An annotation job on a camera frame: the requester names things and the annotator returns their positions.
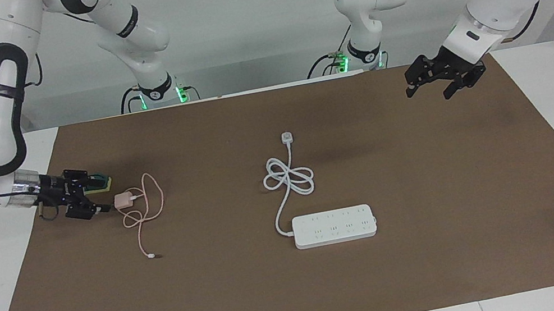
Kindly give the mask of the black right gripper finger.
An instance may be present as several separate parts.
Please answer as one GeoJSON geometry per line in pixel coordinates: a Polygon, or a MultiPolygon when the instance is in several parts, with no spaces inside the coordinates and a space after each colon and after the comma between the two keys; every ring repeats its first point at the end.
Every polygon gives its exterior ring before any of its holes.
{"type": "Polygon", "coordinates": [[[108,204],[96,204],[90,200],[82,200],[69,203],[65,216],[66,218],[91,220],[96,214],[109,212],[111,208],[112,206],[108,204]]]}
{"type": "Polygon", "coordinates": [[[69,189],[98,191],[107,187],[106,176],[98,173],[90,175],[84,170],[66,169],[63,171],[63,177],[69,189]]]}

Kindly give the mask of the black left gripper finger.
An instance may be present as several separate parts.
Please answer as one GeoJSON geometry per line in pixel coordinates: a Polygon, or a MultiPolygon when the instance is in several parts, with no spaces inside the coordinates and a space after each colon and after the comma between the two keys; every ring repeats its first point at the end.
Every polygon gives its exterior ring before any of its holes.
{"type": "Polygon", "coordinates": [[[408,84],[406,88],[407,98],[412,98],[420,86],[430,84],[438,79],[433,71],[433,62],[426,56],[417,57],[405,71],[405,79],[408,84]]]}
{"type": "Polygon", "coordinates": [[[475,86],[475,84],[479,81],[479,79],[484,75],[486,72],[486,66],[474,66],[471,70],[468,72],[459,74],[457,77],[455,77],[450,83],[450,85],[443,91],[443,96],[446,100],[449,100],[454,96],[455,93],[458,92],[458,90],[463,88],[472,88],[475,86]]]}

